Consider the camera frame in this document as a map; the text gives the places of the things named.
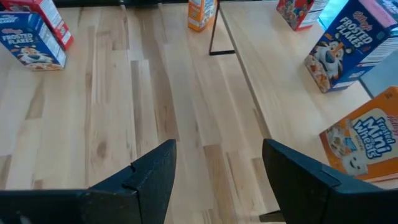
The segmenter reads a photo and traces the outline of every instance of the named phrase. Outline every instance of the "frosted flakes box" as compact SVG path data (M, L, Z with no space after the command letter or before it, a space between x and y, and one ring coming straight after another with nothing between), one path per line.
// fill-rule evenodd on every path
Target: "frosted flakes box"
M396 0L348 1L305 59L319 89L344 90L398 49Z
M202 31L207 23L214 20L216 0L189 0L188 27Z
M311 27L329 0L279 0L276 7L293 30Z
M330 165L358 179L398 173L398 86L320 133Z
M0 42L32 70L61 70L65 66L65 52L37 13L0 12Z
M67 24L63 21L52 0L0 0L8 11L36 12L42 16L47 27L53 32L56 40L64 50L73 42Z

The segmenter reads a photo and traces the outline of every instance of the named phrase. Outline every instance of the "table leg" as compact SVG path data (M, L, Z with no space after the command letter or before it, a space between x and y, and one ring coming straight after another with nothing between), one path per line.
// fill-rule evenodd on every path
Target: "table leg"
M211 32L211 40L210 40L210 48L209 48L209 54L211 56L214 55L226 55L226 54L235 54L235 50L222 50L222 51L216 51L212 52L211 48L213 47L213 39L214 39L214 33L216 31L216 25L217 25L217 17L218 17L218 11L220 10L220 0L217 0L217 8L216 8L216 16L214 18L214 23L213 23L213 31Z
M280 210L260 215L260 222L284 222L284 216Z

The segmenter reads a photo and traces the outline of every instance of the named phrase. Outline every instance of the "red cereal box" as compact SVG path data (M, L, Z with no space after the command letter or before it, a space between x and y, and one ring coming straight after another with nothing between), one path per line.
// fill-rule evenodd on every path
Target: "red cereal box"
M279 0L277 10L293 30L309 28L329 0Z
M37 12L53 32L58 43L68 50L73 36L52 0L0 0L7 11Z

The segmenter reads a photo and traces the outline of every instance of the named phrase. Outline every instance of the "wooden tabletop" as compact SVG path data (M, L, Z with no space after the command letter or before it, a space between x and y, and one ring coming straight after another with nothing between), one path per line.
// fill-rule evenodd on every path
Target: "wooden tabletop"
M221 13L262 113L263 136L328 164L319 133L370 97L357 82L323 94L303 64L323 34L315 24L294 32L276 11L277 2L222 2Z
M0 190L87 188L176 139L166 224L278 209L237 57L208 55L211 26L190 30L188 4L59 11L75 38L65 70L30 72L0 45Z

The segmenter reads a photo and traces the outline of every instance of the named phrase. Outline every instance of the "kellogg's logo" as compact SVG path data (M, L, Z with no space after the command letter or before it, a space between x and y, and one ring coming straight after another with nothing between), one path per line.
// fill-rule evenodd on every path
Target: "kellogg's logo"
M359 22L359 26L362 30L370 31L373 29L373 26L369 25L368 18L363 15L363 12L354 12L354 19Z
M0 24L12 23L18 20L18 17L12 15L3 15L0 18Z
M390 121L391 125L392 125L392 133L394 134L394 136L396 138L398 138L398 119L394 116L388 115L387 119Z
M18 29L18 30L14 30L14 29L2 29L1 32L3 34L21 34L23 31Z

